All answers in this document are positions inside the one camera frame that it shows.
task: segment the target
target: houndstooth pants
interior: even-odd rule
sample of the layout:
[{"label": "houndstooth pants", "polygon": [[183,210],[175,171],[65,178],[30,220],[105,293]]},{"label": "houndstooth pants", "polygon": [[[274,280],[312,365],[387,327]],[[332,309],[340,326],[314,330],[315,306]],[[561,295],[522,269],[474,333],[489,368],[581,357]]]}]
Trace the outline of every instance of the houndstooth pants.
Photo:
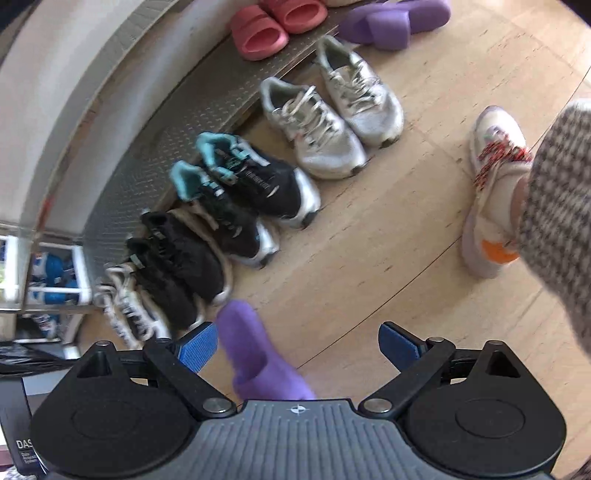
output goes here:
[{"label": "houndstooth pants", "polygon": [[[591,100],[569,104],[546,134],[519,228],[523,260],[566,307],[591,355]],[[591,480],[591,459],[574,480]]]}]

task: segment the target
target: black sneaker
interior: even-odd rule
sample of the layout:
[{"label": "black sneaker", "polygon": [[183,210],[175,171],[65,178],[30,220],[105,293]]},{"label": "black sneaker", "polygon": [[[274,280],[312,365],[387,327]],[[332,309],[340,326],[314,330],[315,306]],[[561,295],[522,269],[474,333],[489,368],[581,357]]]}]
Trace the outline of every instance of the black sneaker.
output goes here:
[{"label": "black sneaker", "polygon": [[148,212],[142,223],[168,271],[208,303],[221,305],[232,290],[232,267],[213,238],[183,210]]},{"label": "black sneaker", "polygon": [[200,300],[202,304],[198,308],[192,292],[167,272],[150,242],[143,238],[130,238],[125,244],[129,261],[135,267],[132,275],[162,309],[172,327],[185,330],[203,320],[203,300],[198,299],[197,302]]},{"label": "black sneaker", "polygon": [[204,132],[195,148],[209,174],[264,215],[306,228],[320,209],[320,194],[303,170],[254,149],[229,134]]},{"label": "black sneaker", "polygon": [[279,250],[262,220],[234,204],[201,167],[179,160],[170,171],[170,179],[178,197],[209,224],[213,238],[230,257],[252,267],[264,267]]}]

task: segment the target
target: wooden floor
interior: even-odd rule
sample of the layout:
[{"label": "wooden floor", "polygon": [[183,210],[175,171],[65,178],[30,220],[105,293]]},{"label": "wooden floor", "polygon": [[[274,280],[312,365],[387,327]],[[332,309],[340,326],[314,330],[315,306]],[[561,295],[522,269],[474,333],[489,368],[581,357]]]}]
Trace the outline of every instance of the wooden floor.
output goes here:
[{"label": "wooden floor", "polygon": [[[591,364],[558,301],[523,263],[479,280],[462,263],[459,238],[473,200],[473,121],[501,105],[535,145],[571,97],[591,96],[591,31],[556,0],[452,0],[452,8],[447,26],[413,36],[408,50],[360,50],[400,98],[402,138],[354,179],[321,182],[316,221],[284,232],[267,268],[237,267],[235,297],[256,307],[319,397],[358,402],[396,374],[377,345],[386,320],[463,348],[505,340],[566,417],[554,471],[562,476],[591,455]],[[293,159],[265,122],[246,130],[265,151]],[[223,352],[203,376],[233,395]]]}]

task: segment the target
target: sock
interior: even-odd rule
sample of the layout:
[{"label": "sock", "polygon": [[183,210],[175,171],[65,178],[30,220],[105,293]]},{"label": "sock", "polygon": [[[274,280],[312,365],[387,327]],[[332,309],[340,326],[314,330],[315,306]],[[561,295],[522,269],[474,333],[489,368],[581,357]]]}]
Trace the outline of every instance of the sock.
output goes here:
[{"label": "sock", "polygon": [[517,234],[511,222],[511,203],[517,183],[523,172],[508,174],[497,179],[482,209],[482,214],[495,222],[503,231],[513,236]]}]

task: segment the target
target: silver sneaker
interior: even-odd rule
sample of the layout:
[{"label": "silver sneaker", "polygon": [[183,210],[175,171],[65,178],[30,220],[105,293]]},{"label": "silver sneaker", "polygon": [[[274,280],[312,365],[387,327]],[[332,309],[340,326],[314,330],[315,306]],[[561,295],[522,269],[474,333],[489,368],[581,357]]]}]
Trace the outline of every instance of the silver sneaker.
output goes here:
[{"label": "silver sneaker", "polygon": [[164,313],[151,300],[149,295],[137,288],[131,275],[134,268],[130,264],[121,264],[105,269],[117,292],[115,305],[130,322],[135,325],[141,342],[152,336],[172,338]]},{"label": "silver sneaker", "polygon": [[368,161],[363,145],[313,86],[270,77],[261,83],[261,102],[270,123],[294,143],[300,166],[319,179],[344,179]]},{"label": "silver sneaker", "polygon": [[400,138],[402,106],[361,56],[325,35],[316,59],[340,116],[364,144],[384,148]]}]

